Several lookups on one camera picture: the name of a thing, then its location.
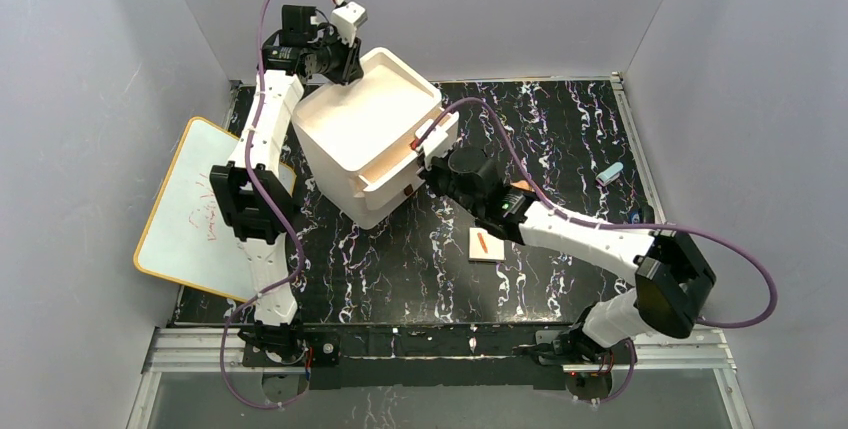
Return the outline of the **round pink powder puff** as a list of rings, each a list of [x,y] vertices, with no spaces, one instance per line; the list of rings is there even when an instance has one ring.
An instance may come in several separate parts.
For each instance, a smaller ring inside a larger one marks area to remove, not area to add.
[[[533,192],[533,191],[534,191],[534,189],[532,188],[532,186],[531,186],[531,185],[529,184],[529,182],[528,182],[528,181],[526,181],[526,180],[515,181],[515,182],[512,182],[512,183],[511,183],[511,185],[512,185],[513,187],[518,188],[518,189],[521,189],[521,190],[523,190],[523,191],[529,191],[529,192]]]

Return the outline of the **white drawer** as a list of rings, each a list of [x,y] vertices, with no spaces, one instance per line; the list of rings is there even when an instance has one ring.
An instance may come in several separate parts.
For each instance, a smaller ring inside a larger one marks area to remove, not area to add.
[[[421,125],[425,124],[427,120],[432,120],[433,123],[433,119],[428,118]],[[452,113],[445,116],[438,125],[453,121],[457,125],[458,120],[459,116]],[[417,188],[420,185],[421,180],[418,177],[418,172],[422,167],[431,163],[434,157],[427,160],[423,154],[417,154],[411,147],[416,140],[415,131],[404,134],[359,174],[363,184],[361,194],[365,201],[365,207],[369,211],[376,211],[387,206],[397,195],[404,196],[407,193],[406,188],[408,186]]]

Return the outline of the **white Lameila makeup box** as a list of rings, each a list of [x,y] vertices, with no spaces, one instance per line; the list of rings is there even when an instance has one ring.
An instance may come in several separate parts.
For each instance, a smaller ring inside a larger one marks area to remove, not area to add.
[[[478,227],[469,229],[468,260],[471,262],[499,263],[506,260],[505,242]]]

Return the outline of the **white drawer organizer box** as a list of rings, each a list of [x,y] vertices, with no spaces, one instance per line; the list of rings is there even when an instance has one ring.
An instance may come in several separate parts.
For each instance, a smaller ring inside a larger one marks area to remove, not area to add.
[[[433,119],[426,137],[445,116],[440,90],[389,49],[374,48],[360,61],[361,79],[322,85],[297,104],[292,125],[321,194],[356,225],[370,229],[423,181],[369,211],[359,174],[425,119]]]

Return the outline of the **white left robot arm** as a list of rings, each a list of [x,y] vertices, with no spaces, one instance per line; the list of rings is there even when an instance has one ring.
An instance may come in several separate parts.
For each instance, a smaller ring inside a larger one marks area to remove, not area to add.
[[[317,13],[314,6],[285,5],[280,28],[259,38],[248,121],[227,162],[209,173],[224,222],[248,260],[254,321],[271,328],[292,325],[298,312],[286,245],[293,243],[298,257],[303,247],[292,224],[292,191],[279,169],[292,115],[312,77],[347,85],[363,76],[358,30],[365,8],[342,3],[324,22]]]

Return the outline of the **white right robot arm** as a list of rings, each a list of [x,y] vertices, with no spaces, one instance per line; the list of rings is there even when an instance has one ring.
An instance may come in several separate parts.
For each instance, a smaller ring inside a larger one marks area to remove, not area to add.
[[[449,149],[442,156],[418,149],[416,155],[428,188],[464,208],[489,235],[572,256],[630,285],[585,309],[548,343],[553,354],[589,358],[640,334],[685,339],[692,333],[716,276],[688,234],[612,230],[601,220],[550,208],[533,191],[507,182],[480,148]]]

